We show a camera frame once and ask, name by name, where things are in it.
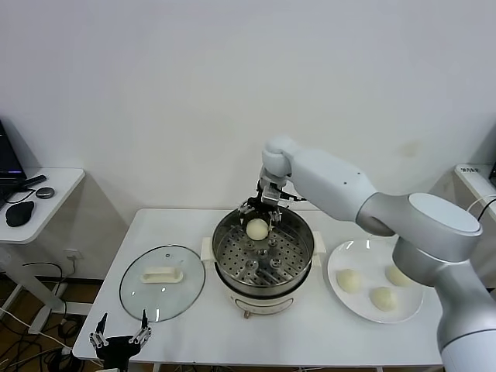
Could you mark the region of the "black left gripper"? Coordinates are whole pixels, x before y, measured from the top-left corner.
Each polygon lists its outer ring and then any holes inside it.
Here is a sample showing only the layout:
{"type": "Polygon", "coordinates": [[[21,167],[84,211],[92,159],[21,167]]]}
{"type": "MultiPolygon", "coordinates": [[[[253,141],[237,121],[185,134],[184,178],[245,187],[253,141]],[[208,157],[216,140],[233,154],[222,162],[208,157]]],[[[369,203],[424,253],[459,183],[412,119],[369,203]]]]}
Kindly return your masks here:
{"type": "Polygon", "coordinates": [[[152,330],[146,315],[142,312],[141,327],[134,336],[117,336],[106,339],[104,336],[108,314],[105,313],[89,336],[90,343],[96,349],[97,357],[103,362],[105,369],[128,369],[129,360],[141,351],[151,336],[152,330]]]}

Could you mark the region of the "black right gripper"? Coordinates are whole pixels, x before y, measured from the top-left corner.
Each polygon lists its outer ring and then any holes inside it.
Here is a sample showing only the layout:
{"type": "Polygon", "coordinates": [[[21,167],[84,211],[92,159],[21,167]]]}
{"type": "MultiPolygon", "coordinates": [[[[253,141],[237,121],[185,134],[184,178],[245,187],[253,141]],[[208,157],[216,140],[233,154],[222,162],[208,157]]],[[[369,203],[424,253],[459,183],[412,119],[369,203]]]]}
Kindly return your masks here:
{"type": "Polygon", "coordinates": [[[239,223],[242,226],[248,223],[249,214],[266,217],[268,232],[271,232],[281,220],[279,206],[275,202],[263,198],[250,197],[238,207],[237,211],[239,213],[239,223]]]}

